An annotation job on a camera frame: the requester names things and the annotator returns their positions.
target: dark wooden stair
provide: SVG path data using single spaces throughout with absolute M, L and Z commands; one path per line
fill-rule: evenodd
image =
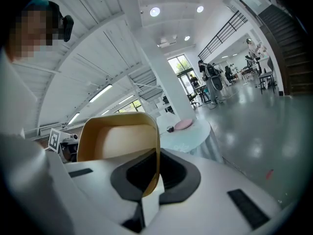
M 309 56 L 308 36 L 299 23 L 278 7 L 271 5 L 259 14 L 277 42 L 284 62 L 280 65 L 286 79 L 286 94 L 313 94 L 312 57 Z

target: ceiling light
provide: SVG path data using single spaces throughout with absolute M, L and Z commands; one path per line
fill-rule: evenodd
M 125 102 L 126 100 L 130 99 L 132 96 L 134 96 L 134 95 L 129 96 L 128 98 L 124 99 L 123 101 L 119 102 L 118 104 Z
M 68 124 L 73 123 L 73 121 L 75 120 L 75 118 L 77 118 L 79 115 L 79 112 L 75 114 L 75 116 L 70 120 L 70 122 Z
M 203 6 L 199 6 L 199 7 L 197 8 L 197 12 L 198 12 L 198 13 L 202 12 L 203 10 L 204 10 L 204 7 L 203 7 Z
M 160 14 L 160 9 L 158 7 L 154 7 L 150 10 L 150 15 L 152 17 L 156 17 L 158 14 Z
M 108 84 L 105 88 L 98 92 L 92 99 L 89 100 L 89 103 L 94 102 L 99 96 L 101 96 L 104 92 L 112 87 L 112 84 Z
M 102 113 L 101 115 L 104 115 L 105 113 L 107 113 L 108 111 L 110 111 L 110 110 L 106 110 L 104 113 Z

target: round white table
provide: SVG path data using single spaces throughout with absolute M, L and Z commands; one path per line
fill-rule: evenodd
M 184 130 L 160 135 L 161 148 L 188 153 L 194 156 L 224 163 L 211 125 L 201 119 L 195 120 Z

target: glossy gray floor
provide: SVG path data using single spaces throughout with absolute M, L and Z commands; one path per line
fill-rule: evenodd
M 313 96 L 278 96 L 272 87 L 261 94 L 257 82 L 237 82 L 223 104 L 195 112 L 210 122 L 223 157 L 285 207 L 311 176 Z

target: white ceiling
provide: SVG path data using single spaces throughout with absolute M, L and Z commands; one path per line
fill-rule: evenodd
M 229 46 L 226 50 L 224 50 L 218 57 L 214 58 L 210 63 L 220 63 L 226 61 L 226 58 L 222 58 L 223 56 L 231 57 L 233 54 L 238 54 L 246 49 L 248 49 L 248 44 L 246 43 L 246 39 L 250 38 L 248 34 L 245 34 L 236 42 L 234 42 L 231 46 Z
M 147 101 L 162 94 L 156 87 L 132 84 L 156 86 L 157 81 L 133 39 L 119 0 L 51 1 L 60 6 L 63 16 L 73 17 L 74 27 L 69 42 L 59 42 L 54 49 L 42 47 L 33 58 L 14 63 L 38 98 L 24 128 L 26 135 L 36 135 L 40 126 L 69 122 L 76 112 L 80 112 L 77 122 L 99 115 L 134 94 L 134 89 Z M 176 35 L 179 49 L 194 44 L 198 29 L 219 0 L 138 1 L 142 24 L 155 42 Z M 204 6 L 202 13 L 197 13 L 199 5 Z M 152 7 L 161 9 L 155 18 L 150 16 Z M 184 41 L 187 35 L 191 38 Z M 113 87 L 89 103 L 109 83 Z

